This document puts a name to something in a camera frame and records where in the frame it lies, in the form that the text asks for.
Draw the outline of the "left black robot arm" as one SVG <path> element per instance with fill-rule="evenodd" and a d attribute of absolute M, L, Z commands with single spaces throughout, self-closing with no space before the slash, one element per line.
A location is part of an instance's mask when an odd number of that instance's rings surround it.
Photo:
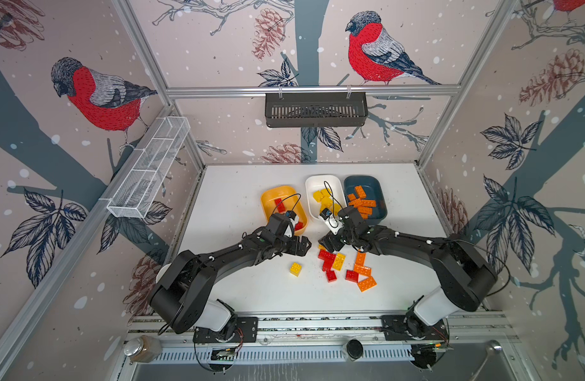
<path fill-rule="evenodd" d="M 150 307 L 165 322 L 159 334 L 191 328 L 213 332 L 219 341 L 242 336 L 235 310 L 220 299 L 209 299 L 221 279 L 284 254 L 304 257 L 311 248 L 305 236 L 295 235 L 293 212 L 273 214 L 268 223 L 243 235 L 237 244 L 205 254 L 180 252 L 156 277 L 148 297 Z"/>

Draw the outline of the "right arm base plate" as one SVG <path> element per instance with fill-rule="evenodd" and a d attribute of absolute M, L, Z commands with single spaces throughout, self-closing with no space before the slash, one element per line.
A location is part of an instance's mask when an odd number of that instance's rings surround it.
<path fill-rule="evenodd" d="M 380 320 L 386 341 L 449 341 L 443 321 L 425 325 L 417 317 L 406 315 L 382 315 Z"/>

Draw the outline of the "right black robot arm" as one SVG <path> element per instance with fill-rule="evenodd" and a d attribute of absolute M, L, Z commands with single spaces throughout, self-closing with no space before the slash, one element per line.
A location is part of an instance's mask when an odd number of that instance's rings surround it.
<path fill-rule="evenodd" d="M 425 338 L 453 313 L 477 311 L 497 280 L 484 257 L 455 236 L 421 237 L 370 225 L 352 206 L 338 214 L 325 208 L 319 218 L 330 227 L 330 233 L 319 239 L 328 252 L 350 245 L 363 253 L 410 260 L 435 272 L 440 285 L 415 301 L 403 319 L 405 332 L 414 339 Z"/>

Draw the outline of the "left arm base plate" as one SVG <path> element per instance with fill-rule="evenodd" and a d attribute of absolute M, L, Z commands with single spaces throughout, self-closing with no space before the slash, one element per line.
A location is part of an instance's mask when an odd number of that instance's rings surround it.
<path fill-rule="evenodd" d="M 257 317 L 234 316 L 219 331 L 198 328 L 194 334 L 195 344 L 246 344 L 257 340 Z"/>

